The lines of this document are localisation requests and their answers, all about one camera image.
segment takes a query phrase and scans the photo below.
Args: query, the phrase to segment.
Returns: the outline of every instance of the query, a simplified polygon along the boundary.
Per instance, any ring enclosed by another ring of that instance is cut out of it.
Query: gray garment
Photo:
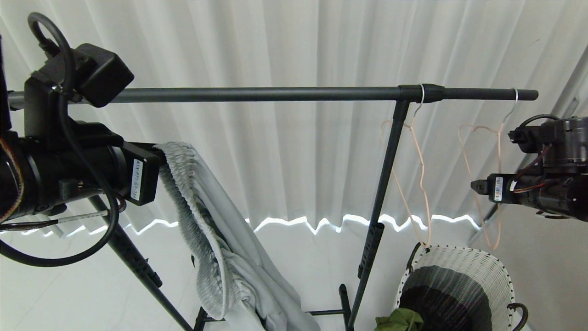
[[[178,208],[180,231],[194,255],[196,289],[205,311],[221,319],[243,301],[264,320],[267,330],[319,330],[196,150],[185,143],[156,147],[167,159],[160,177]]]

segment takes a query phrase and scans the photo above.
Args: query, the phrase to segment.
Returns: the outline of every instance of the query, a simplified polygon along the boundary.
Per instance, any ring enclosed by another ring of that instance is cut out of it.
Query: clothes rack
[[[339,286],[341,308],[310,312],[317,315],[343,314],[346,331],[353,331],[355,320],[363,299],[377,249],[384,232],[384,224],[378,222],[386,188],[390,180],[396,150],[400,141],[402,127],[411,103],[430,103],[441,100],[536,100],[536,90],[517,90],[514,88],[446,88],[435,84],[399,85],[397,87],[263,87],[263,88],[130,88],[122,91],[112,103],[135,102],[256,102],[256,101],[396,101],[392,117],[392,129],[386,146],[386,154],[377,185],[376,197],[367,227],[367,236],[358,268],[359,284],[353,301],[349,305],[347,288]],[[24,93],[9,94],[12,110],[24,106]],[[97,199],[92,203],[102,210],[106,206]],[[130,238],[121,229],[121,235],[115,236],[117,243],[111,244],[117,255],[133,271],[137,278],[147,287],[151,294],[161,303],[184,330],[203,330],[205,323],[211,322],[206,312],[200,308],[196,324],[192,328],[170,301],[158,289],[161,280],[149,267],[147,261],[136,249]]]

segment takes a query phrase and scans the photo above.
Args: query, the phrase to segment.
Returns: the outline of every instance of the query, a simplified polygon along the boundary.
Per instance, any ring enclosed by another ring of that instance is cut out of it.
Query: hanger hook
[[[508,114],[506,114],[506,116],[504,117],[504,119],[502,119],[502,123],[504,124],[506,122],[506,119],[515,111],[516,108],[516,103],[519,102],[519,90],[515,87],[513,87],[514,92],[514,104],[513,104],[513,108],[509,111]]]
[[[412,118],[415,118],[416,117],[416,113],[423,106],[423,103],[425,103],[425,86],[423,84],[419,84],[419,85],[420,85],[420,89],[422,91],[421,98],[420,98],[420,104],[417,107],[417,109],[415,110],[415,113],[412,115]]]

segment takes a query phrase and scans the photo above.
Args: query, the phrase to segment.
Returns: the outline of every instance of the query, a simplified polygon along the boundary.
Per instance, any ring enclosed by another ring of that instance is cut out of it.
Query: laundry basket
[[[527,308],[515,303],[515,291],[504,265],[485,251],[466,247],[417,244],[400,281],[396,308],[418,312],[423,331],[520,330]],[[522,318],[513,327],[513,312]]]

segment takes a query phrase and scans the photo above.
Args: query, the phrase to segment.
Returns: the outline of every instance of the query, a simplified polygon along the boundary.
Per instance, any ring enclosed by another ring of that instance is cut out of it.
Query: light under curtain
[[[0,1],[9,90],[22,90],[45,60],[26,25],[32,11],[53,19],[73,47],[90,42],[117,53],[135,74],[135,88],[430,82],[539,90],[537,101],[517,105],[506,130],[552,111],[588,44],[584,1]],[[509,101],[443,101],[419,111],[414,128],[433,214],[470,214],[480,223],[457,130],[498,128],[511,108]],[[305,216],[312,228],[323,219],[340,226],[346,214],[369,218],[384,155],[380,128],[392,111],[392,102],[381,101],[70,107],[74,119],[103,122],[127,141],[194,145],[254,228],[268,217]],[[13,119],[22,128],[22,111]],[[475,176],[497,170],[494,136],[462,137]],[[512,172],[523,154],[507,140],[502,146],[503,170]],[[395,170],[411,212],[424,218],[408,134]],[[154,219],[173,222],[160,188],[154,203],[130,205],[121,223],[138,231]],[[382,212],[404,223],[396,183],[387,192]],[[90,211],[80,201],[67,216]],[[84,225],[95,231],[103,223]],[[79,226],[51,230],[68,234]]]

